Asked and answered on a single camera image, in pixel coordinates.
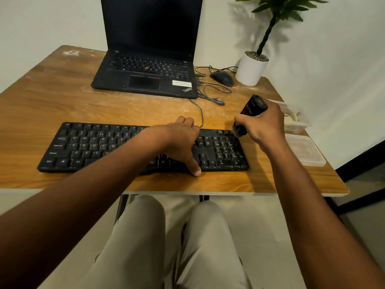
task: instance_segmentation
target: black laptop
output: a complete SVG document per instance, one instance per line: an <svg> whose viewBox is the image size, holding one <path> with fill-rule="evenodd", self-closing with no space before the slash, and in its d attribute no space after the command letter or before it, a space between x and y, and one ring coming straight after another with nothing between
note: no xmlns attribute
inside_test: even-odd
<svg viewBox="0 0 385 289"><path fill-rule="evenodd" d="M193 59L203 0L101 0L108 51L97 89L198 98Z"/></svg>

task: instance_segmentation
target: transparent plastic container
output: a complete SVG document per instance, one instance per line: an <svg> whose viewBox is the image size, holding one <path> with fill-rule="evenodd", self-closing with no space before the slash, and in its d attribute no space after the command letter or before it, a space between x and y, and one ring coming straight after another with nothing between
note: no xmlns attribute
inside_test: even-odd
<svg viewBox="0 0 385 289"><path fill-rule="evenodd" d="M285 132L288 132L291 134L299 134L303 130L305 130L306 127L309 127L312 125L300 106L296 106L295 104L287 104L285 102L280 102L280 101L274 101L274 100L271 100L271 101L277 103L281 107L281 111L284 114L287 114L289 116L292 115L293 113L297 114L297 118L298 118L297 122L285 121Z"/></svg>
<svg viewBox="0 0 385 289"><path fill-rule="evenodd" d="M291 134L285 134L285 137L290 149L302 165L324 166L326 164L326 159L310 137Z"/></svg>

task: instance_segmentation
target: potted plant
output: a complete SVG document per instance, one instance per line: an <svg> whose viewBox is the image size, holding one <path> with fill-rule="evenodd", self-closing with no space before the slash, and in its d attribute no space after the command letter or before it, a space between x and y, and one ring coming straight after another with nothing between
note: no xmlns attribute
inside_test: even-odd
<svg viewBox="0 0 385 289"><path fill-rule="evenodd" d="M298 14L299 11L307 11L312 8L317 8L313 3L327 3L322 0L259 0L259 6L257 9L251 11L252 13L258 13L267 9L270 9L273 16L270 21L269 27L259 44L258 50L246 51L239 63L235 79L247 86L257 85L259 79L265 70L269 58L262 54L263 47L265 46L269 34L271 33L275 24L280 20L288 20L292 18L297 21L303 21Z"/></svg>

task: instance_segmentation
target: black metal table leg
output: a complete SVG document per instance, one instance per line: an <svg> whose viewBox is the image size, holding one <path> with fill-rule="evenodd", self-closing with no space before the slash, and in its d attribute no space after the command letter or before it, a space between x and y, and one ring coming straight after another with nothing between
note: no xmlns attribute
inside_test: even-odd
<svg viewBox="0 0 385 289"><path fill-rule="evenodd" d="M120 216L122 216L124 209L126 208L127 200L128 200L128 194L123 194L121 195L121 198L119 200L119 207L118 211L116 212L116 218L115 218L115 223L118 221Z"/></svg>

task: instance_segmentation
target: black external keyboard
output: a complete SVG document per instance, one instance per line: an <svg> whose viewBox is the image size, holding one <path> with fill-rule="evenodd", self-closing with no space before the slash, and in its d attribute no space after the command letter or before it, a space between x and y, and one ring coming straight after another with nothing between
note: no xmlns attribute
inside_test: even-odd
<svg viewBox="0 0 385 289"><path fill-rule="evenodd" d="M37 169L75 172L109 154L142 131L144 126L64 122ZM201 129L191 148L202 171L243 171L249 165L232 131ZM158 155L141 174L188 172L184 163Z"/></svg>
<svg viewBox="0 0 385 289"><path fill-rule="evenodd" d="M190 79L187 62L154 60L124 53L113 53L111 65L116 70L166 76L174 79Z"/></svg>

